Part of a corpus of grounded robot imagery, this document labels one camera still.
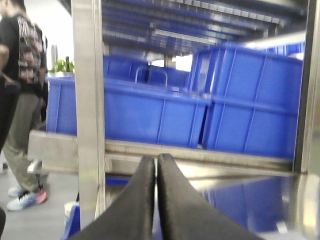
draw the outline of man's arm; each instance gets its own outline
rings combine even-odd
[[[0,71],[2,71],[9,59],[10,50],[7,46],[0,44]]]

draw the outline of metal pole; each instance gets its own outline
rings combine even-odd
[[[164,66],[169,68],[176,68],[176,62],[173,62],[173,55],[164,55]]]
[[[320,174],[320,0],[309,0],[305,54],[293,170]]]
[[[101,0],[72,0],[80,223],[105,210],[105,112]]]

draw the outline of metal rack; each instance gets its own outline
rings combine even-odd
[[[320,0],[73,0],[71,5],[60,1],[71,7],[73,19],[77,137],[32,131],[28,156],[42,161],[44,170],[78,174],[82,228],[106,208],[105,173],[131,174],[143,154],[170,152],[193,167],[211,162],[245,172],[290,172],[293,167],[277,158],[105,141],[104,47],[110,53],[123,51],[151,61],[221,42],[304,31],[309,16],[294,169],[316,169]],[[39,161],[32,166],[34,171]]]

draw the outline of green plant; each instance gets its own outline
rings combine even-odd
[[[65,60],[58,59],[58,61],[54,64],[53,68],[49,70],[49,73],[56,73],[56,72],[67,72],[67,63]],[[75,62],[72,60],[69,62],[69,69],[70,73],[75,72]]]

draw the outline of black rubber pad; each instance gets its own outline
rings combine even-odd
[[[170,154],[157,163],[158,207],[164,240],[261,240],[211,206]]]
[[[144,156],[111,206],[71,240],[151,240],[155,205],[155,162]]]

